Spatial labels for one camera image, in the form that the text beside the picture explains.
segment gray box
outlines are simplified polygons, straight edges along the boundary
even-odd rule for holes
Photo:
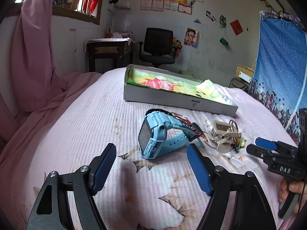
[[[141,103],[152,103],[166,106],[173,106],[179,108],[185,108],[196,111],[210,112],[214,114],[224,114],[228,116],[234,116],[238,107],[230,101],[223,94],[222,97],[228,104],[221,104],[215,101],[211,101],[204,98],[198,98],[191,95],[185,95],[181,93],[169,92],[160,89],[154,89],[152,87],[141,87],[136,85],[127,84],[129,72],[132,68],[143,70],[146,72],[160,73],[164,77],[178,77],[178,81],[189,82],[193,85],[201,83],[200,80],[189,78],[185,75],[173,73],[167,70],[158,69],[154,67],[144,67],[139,65],[129,65],[125,72],[125,85],[124,85],[124,100],[141,102]]]

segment window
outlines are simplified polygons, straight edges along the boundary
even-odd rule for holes
[[[17,15],[24,0],[16,0],[7,16]],[[70,17],[99,25],[102,0],[54,0],[53,15]]]

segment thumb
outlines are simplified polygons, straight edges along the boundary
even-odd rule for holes
[[[304,182],[292,182],[289,184],[289,190],[293,193],[301,194],[303,192],[303,187],[304,187]]]

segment bedsheet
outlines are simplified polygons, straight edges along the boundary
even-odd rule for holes
[[[12,170],[15,186],[7,196],[12,201],[9,206],[16,212],[12,223],[17,230],[26,228],[39,188],[49,172],[74,172],[100,155],[108,143],[116,145],[117,157],[104,188],[94,197],[107,229],[196,229],[209,197],[199,188],[186,157],[186,148],[151,161],[142,159],[138,152],[139,129],[145,112],[151,108],[185,115],[200,127],[204,127],[207,120],[234,119],[239,131],[248,139],[247,144],[263,137],[294,145],[279,121],[261,103],[240,89],[216,86],[219,92],[238,105],[232,118],[126,102],[123,100],[124,73],[125,69],[105,73],[71,104],[40,139],[24,181],[18,184],[15,177],[26,168],[25,160],[21,159]],[[253,171],[267,196],[277,228],[285,228],[285,223],[277,217],[279,175],[268,172],[262,160],[249,156],[245,149],[240,151],[240,160],[247,164],[241,168],[235,168],[226,157],[215,157],[206,149],[200,150],[215,165],[222,165],[229,172],[244,174],[248,170]],[[22,200],[14,199],[16,193],[22,194]],[[75,229],[81,230],[73,194],[68,196]],[[233,204],[234,192],[231,192],[221,229],[228,229]]]

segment blue gripper pad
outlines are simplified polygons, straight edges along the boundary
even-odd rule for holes
[[[201,190],[206,192],[208,196],[211,196],[213,189],[211,187],[209,173],[191,145],[188,146],[187,156]]]
[[[107,153],[105,154],[103,160],[101,161],[100,165],[98,166],[98,168],[95,172],[94,184],[91,188],[91,192],[92,192],[93,195],[96,195],[97,192],[102,190],[102,188],[103,188],[103,186],[106,182],[106,179],[109,175],[109,172],[111,170],[111,167],[114,163],[114,160],[116,158],[116,147],[115,147],[114,144],[111,144],[111,145],[112,146],[110,147],[109,150],[107,150],[109,145],[106,147],[105,151],[107,151]]]
[[[256,145],[267,150],[276,150],[274,142],[258,137],[255,141]]]

